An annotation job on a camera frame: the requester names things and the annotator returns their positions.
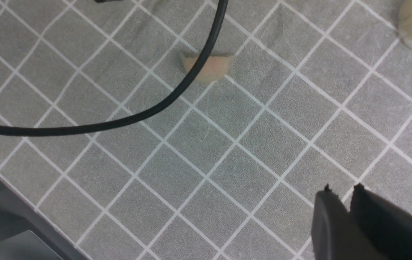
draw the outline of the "black cable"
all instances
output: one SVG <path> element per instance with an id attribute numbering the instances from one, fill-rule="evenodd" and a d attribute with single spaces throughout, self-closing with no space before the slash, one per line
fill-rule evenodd
<path id="1" fill-rule="evenodd" d="M 201 51 L 198 60 L 193 65 L 190 72 L 188 72 L 183 78 L 183 80 L 178 84 L 178 86 L 169 94 L 165 99 L 163 99 L 158 104 L 150 107 L 149 109 L 137 113 L 135 115 L 124 117 L 119 120 L 113 120 L 104 123 L 94 123 L 91 125 L 79 125 L 71 127 L 57 127 L 57 128 L 25 128 L 25 127 L 14 127 L 14 126 L 3 126 L 0 125 L 0 135 L 9 135 L 17 137 L 49 137 L 49 136 L 59 136 L 59 135 L 79 135 L 86 133 L 94 133 L 105 130 L 110 130 L 114 128 L 123 127 L 126 125 L 132 125 L 134 123 L 146 120 L 155 114 L 163 111 L 169 107 L 182 93 L 190 86 L 199 71 L 203 68 L 206 63 L 207 58 L 211 55 L 214 44 L 216 43 L 217 37 L 219 36 L 219 31 L 222 27 L 222 22 L 224 21 L 224 16 L 226 14 L 228 0 L 219 0 L 217 5 L 216 15 L 214 17 L 214 22 L 209 32 L 206 44 Z"/>

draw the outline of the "black plastic object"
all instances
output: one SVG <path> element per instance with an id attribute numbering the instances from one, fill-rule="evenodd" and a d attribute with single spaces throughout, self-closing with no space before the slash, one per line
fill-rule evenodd
<path id="1" fill-rule="evenodd" d="M 326 186 L 315 197 L 312 241 L 316 260 L 412 260 L 412 215 L 362 184 L 348 212 Z"/>
<path id="2" fill-rule="evenodd" d="M 132 125 L 142 120 L 146 120 L 149 117 L 158 114 L 167 107 L 169 107 L 173 102 L 175 102 L 182 93 L 190 86 L 196 76 L 199 74 L 203 68 L 206 60 L 208 59 L 211 51 L 214 48 L 217 37 L 219 36 L 220 29 L 222 27 L 222 22 L 226 15 L 228 0 L 219 0 L 217 5 L 216 15 L 214 17 L 213 24 L 211 26 L 211 31 L 209 32 L 206 44 L 203 50 L 198 56 L 192 69 L 186 74 L 183 80 L 178 84 L 178 86 L 169 94 L 165 99 L 163 99 L 158 104 L 150 107 L 149 109 L 137 113 L 135 115 L 124 117 L 118 120 L 113 120 L 109 122 L 95 123 L 92 125 L 80 125 L 80 126 L 70 126 L 70 127 L 57 127 L 57 128 L 24 128 L 24 127 L 12 127 L 0 125 L 0 135 L 9 136 L 20 136 L 20 137 L 49 137 L 49 136 L 59 136 L 59 135 L 79 135 L 86 133 L 93 133 L 99 131 L 105 131 L 110 129 L 115 129 L 127 125 Z"/>
<path id="3" fill-rule="evenodd" d="M 328 185 L 315 196 L 312 244 L 316 260 L 386 260 L 350 217 Z"/>
<path id="4" fill-rule="evenodd" d="M 412 259 L 412 215 L 408 212 L 357 185 L 350 214 L 378 252 L 389 259 Z"/>
<path id="5" fill-rule="evenodd" d="M 123 1 L 123 0 L 95 0 L 95 3 L 105 3 L 105 2 L 114 2 L 114 1 Z"/>

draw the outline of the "black wire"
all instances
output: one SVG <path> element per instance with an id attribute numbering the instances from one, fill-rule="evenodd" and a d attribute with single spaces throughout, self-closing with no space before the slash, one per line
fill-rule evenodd
<path id="1" fill-rule="evenodd" d="M 148 117 L 152 117 L 155 114 L 158 114 L 159 112 L 169 107 L 176 99 L 178 99 L 178 97 L 180 97 L 180 95 L 182 95 L 182 93 L 188 88 L 188 86 L 190 86 L 190 84 L 199 74 L 199 71 L 203 68 L 207 58 L 209 57 L 209 55 L 211 55 L 211 51 L 213 50 L 214 44 L 216 43 L 217 37 L 219 36 L 219 31 L 222 27 L 222 22 L 224 21 L 224 16 L 226 14 L 227 3 L 228 0 L 219 0 L 216 15 L 214 17 L 214 22 L 211 27 L 211 31 L 209 32 L 208 39 L 206 40 L 206 44 L 190 72 L 187 73 L 185 78 L 183 78 L 183 80 L 171 92 L 171 94 L 169 94 L 164 100 L 162 100 L 155 106 L 129 117 L 124 117 L 119 120 L 113 120 L 104 123 L 94 123 L 92 125 L 79 125 L 57 128 L 25 128 L 0 125 L 0 135 L 10 135 L 17 137 L 52 137 L 59 135 L 79 135 L 110 130 L 126 125 L 132 125 L 142 120 L 146 120 Z"/>

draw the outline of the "gray grid mat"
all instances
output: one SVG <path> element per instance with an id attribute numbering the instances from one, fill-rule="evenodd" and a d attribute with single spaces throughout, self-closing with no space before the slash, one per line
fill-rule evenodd
<path id="1" fill-rule="evenodd" d="M 412 52 L 400 0 L 230 0 L 215 54 L 143 123 L 0 136 L 0 178 L 90 259 L 313 259 L 313 200 L 362 181 L 412 213 Z M 217 1 L 0 1 L 0 124 L 82 125 L 157 103 Z"/>

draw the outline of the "black connector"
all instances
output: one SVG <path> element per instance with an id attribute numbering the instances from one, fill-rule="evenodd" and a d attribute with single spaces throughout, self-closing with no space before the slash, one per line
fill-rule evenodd
<path id="1" fill-rule="evenodd" d="M 114 1 L 122 1 L 122 0 L 94 0 L 95 3 L 100 4 L 100 3 L 105 3 L 105 2 L 114 2 Z"/>

